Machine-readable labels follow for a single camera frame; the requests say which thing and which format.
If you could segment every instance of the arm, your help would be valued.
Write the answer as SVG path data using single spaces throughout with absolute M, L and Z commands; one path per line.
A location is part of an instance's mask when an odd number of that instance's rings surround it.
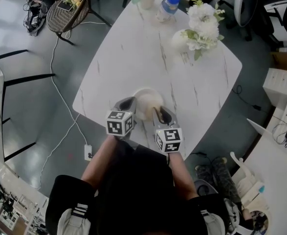
M 186 200 L 198 197 L 196 186 L 184 163 L 180 152 L 169 153 L 175 187 Z
M 117 143 L 118 142 L 114 136 L 108 136 L 100 149 L 93 156 L 81 177 L 81 180 L 91 184 L 94 190 L 98 189 L 100 182 L 103 179 Z

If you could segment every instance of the concrete floor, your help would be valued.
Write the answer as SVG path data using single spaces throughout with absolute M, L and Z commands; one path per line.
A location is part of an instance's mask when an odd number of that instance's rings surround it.
M 22 10 L 24 4 L 25 0 L 0 0 L 0 54 L 18 49 L 30 51 L 0 60 L 5 80 L 50 72 L 50 60 L 57 37 L 46 26 L 37 37 L 28 36 L 22 25 L 26 16 Z M 121 4 L 122 0 L 101 0 L 100 9 L 96 1 L 92 6 L 113 23 L 122 12 Z M 94 15 L 88 15 L 85 22 L 88 21 L 99 22 Z M 106 25 L 82 24 L 71 34 L 70 40 L 76 46 L 63 41 L 58 43 L 52 66 L 57 74 L 55 82 L 70 108 L 84 74 L 108 31 Z M 225 36 L 223 42 L 243 64 L 237 80 L 237 84 L 243 87 L 242 97 L 268 111 L 270 103 L 262 84 L 270 66 L 269 47 L 258 36 L 253 36 L 252 42 L 246 42 L 238 27 L 227 30 L 224 23 L 221 25 L 221 34 Z M 9 87 L 3 118 L 8 117 L 11 121 L 3 126 L 6 156 L 34 141 L 37 144 L 7 164 L 26 182 L 38 188 L 42 166 L 72 124 L 72 119 L 49 78 Z M 194 151 L 206 152 L 211 159 L 225 156 L 229 168 L 232 168 L 234 164 L 229 152 L 243 155 L 257 135 L 246 118 L 262 124 L 266 114 L 256 112 L 231 93 Z M 106 136 L 104 127 L 85 117 L 80 117 L 78 123 L 88 143 L 96 151 Z M 186 163 L 195 178 L 194 166 L 207 161 L 190 155 Z M 87 164 L 84 160 L 84 140 L 77 127 L 73 127 L 46 164 L 40 192 L 49 196 L 57 175 L 80 177 Z

